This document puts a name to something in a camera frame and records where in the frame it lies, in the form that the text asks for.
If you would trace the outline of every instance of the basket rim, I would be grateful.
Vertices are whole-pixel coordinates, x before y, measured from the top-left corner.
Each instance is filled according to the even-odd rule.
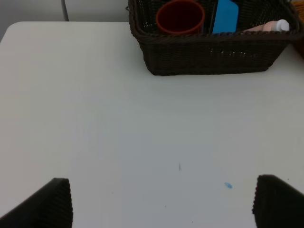
[[[287,10],[289,15],[296,21],[296,29],[286,32],[277,31],[240,31],[235,33],[218,33],[218,34],[191,34],[191,35],[165,35],[148,33],[140,28],[138,22],[137,0],[129,0],[129,24],[132,35],[143,43],[153,44],[171,44],[171,43],[197,43],[197,42],[227,42],[227,41],[280,41],[280,40],[298,40],[304,37],[304,24],[301,22],[295,6],[290,2],[278,0]]]

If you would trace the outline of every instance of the orange object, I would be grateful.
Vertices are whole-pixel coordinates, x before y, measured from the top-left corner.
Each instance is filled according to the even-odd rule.
[[[198,34],[204,19],[204,8],[194,0],[169,1],[156,14],[158,28],[170,35]]]
[[[304,23],[304,1],[293,1],[292,4],[295,6],[299,13],[301,21]],[[304,38],[294,42],[295,49],[304,58]]]

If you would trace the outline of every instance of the black basket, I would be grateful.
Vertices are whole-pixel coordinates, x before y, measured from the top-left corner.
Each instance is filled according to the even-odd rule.
[[[267,70],[304,27],[292,4],[283,0],[235,0],[239,7],[235,33],[173,36],[156,25],[158,9],[168,1],[129,0],[129,23],[148,70],[154,75],[238,74]],[[209,29],[216,0],[198,0]],[[285,19],[288,32],[244,32],[269,21]]]

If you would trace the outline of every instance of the white cap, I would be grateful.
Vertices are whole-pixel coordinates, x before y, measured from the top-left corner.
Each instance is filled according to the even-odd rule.
[[[275,24],[273,24],[271,30],[277,32],[289,31],[289,23],[286,20],[278,20]]]

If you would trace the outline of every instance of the white wall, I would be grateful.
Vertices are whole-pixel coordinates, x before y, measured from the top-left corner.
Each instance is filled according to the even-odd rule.
[[[61,0],[0,0],[0,40],[19,21],[64,21]]]
[[[128,0],[66,0],[70,21],[128,21]]]

